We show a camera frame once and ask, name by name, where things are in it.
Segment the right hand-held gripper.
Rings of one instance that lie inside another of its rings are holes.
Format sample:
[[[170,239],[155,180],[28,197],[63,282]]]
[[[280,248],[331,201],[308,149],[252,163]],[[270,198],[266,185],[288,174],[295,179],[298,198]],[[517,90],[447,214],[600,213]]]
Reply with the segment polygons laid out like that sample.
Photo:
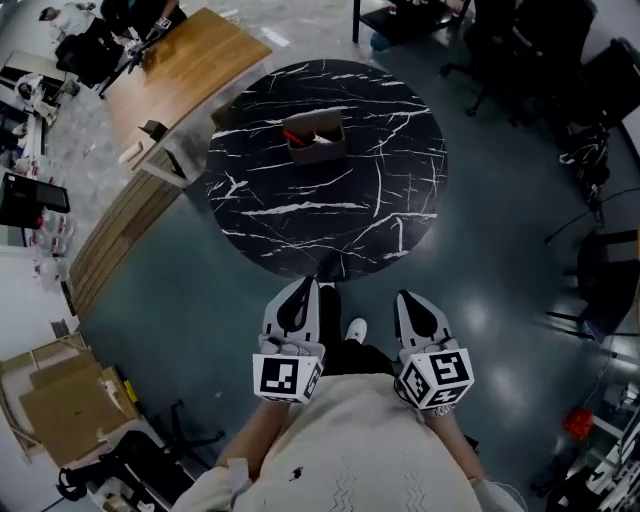
[[[399,352],[400,396],[419,410],[455,406],[475,377],[469,352],[452,338],[444,313],[426,298],[401,290],[395,299],[395,329],[400,347],[409,348]],[[413,337],[441,343],[412,347]]]

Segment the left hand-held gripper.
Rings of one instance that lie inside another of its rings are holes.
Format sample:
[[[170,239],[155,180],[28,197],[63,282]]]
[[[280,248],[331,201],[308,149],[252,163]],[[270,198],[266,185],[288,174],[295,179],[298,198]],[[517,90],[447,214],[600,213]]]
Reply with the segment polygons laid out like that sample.
[[[254,395],[272,402],[308,403],[324,371],[326,351],[316,343],[320,288],[312,276],[288,284],[267,304],[263,332],[252,359]],[[270,335],[301,335],[304,341]]]

